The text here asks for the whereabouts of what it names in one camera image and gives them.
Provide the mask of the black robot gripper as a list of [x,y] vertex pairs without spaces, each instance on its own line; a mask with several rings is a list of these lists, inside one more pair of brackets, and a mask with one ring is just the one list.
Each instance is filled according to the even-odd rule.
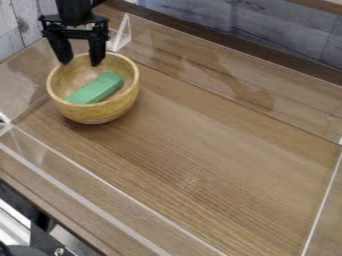
[[84,39],[89,44],[91,65],[105,58],[108,18],[95,15],[89,0],[54,0],[57,13],[41,15],[42,36],[46,37],[60,63],[67,65],[73,52],[67,39]]

